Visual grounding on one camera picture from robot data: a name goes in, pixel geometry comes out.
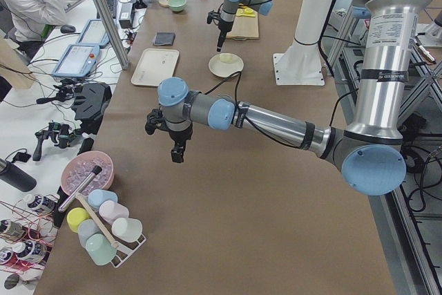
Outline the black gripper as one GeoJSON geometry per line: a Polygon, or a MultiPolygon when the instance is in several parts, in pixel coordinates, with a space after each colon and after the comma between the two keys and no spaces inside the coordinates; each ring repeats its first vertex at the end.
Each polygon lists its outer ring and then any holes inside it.
{"type": "Polygon", "coordinates": [[[220,19],[218,23],[218,28],[220,29],[220,34],[218,36],[218,42],[216,46],[216,50],[218,52],[222,51],[222,47],[224,45],[227,33],[232,30],[233,22],[232,21],[225,21],[224,19],[220,19]]]}
{"type": "Polygon", "coordinates": [[[192,134],[192,125],[180,131],[169,129],[169,136],[174,141],[174,147],[171,149],[171,159],[174,163],[183,163],[186,141],[191,139],[192,134]]]}

